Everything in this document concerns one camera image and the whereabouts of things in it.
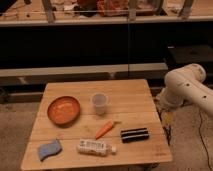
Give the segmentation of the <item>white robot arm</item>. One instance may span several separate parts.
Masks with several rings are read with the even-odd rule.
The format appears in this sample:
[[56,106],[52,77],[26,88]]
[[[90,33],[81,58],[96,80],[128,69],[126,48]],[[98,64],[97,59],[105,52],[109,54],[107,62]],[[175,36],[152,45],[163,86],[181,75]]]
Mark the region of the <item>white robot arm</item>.
[[169,71],[164,77],[165,87],[156,96],[159,107],[171,110],[188,100],[213,118],[213,89],[203,84],[205,79],[205,69],[196,63]]

